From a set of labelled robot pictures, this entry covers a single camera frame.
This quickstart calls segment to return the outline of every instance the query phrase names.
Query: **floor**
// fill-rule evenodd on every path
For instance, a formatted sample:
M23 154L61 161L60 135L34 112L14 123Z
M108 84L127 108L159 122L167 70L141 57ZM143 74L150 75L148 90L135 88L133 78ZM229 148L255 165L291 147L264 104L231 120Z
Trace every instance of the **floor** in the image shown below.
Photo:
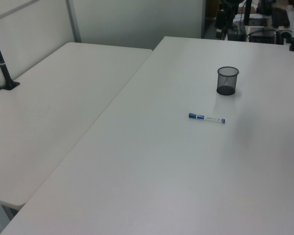
M218 38L216 38L215 22L216 22L216 20L214 18L206 18L205 19L204 39L219 40Z

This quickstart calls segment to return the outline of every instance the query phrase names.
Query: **marker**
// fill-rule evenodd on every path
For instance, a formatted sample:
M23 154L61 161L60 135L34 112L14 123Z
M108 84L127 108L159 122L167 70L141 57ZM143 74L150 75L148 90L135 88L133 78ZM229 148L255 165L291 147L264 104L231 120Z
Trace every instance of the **marker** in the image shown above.
M197 115L197 114L188 114L189 118L194 118L194 119L201 119L201 120L206 120L206 121L214 121L214 122L220 122L220 123L225 123L225 119L223 118L213 118L213 117L205 117L202 115Z

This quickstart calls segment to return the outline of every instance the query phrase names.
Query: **white tabletop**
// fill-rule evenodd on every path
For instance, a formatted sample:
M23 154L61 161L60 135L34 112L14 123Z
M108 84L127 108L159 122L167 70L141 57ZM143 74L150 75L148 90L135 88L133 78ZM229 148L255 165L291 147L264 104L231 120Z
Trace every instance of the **white tabletop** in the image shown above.
M222 66L240 70L232 96ZM165 37L12 234L294 235L294 52Z
M0 203L34 194L151 50L68 43L0 91Z

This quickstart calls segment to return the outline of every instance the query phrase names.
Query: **mesh pencil cup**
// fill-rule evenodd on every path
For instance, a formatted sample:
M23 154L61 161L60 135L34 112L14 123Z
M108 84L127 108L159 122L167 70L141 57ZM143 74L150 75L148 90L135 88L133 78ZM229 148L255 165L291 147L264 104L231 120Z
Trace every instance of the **mesh pencil cup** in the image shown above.
M234 94L238 74L239 70L234 67L222 67L218 69L217 92L221 95Z

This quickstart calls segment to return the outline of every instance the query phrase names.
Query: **white table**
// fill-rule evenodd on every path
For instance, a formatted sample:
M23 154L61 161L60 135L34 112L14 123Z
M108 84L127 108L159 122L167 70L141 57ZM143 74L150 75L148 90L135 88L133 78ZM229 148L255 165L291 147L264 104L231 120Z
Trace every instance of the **white table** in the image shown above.
M151 50L68 43L0 91L0 203L19 209Z
M27 234L294 235L294 52L165 37L2 233Z

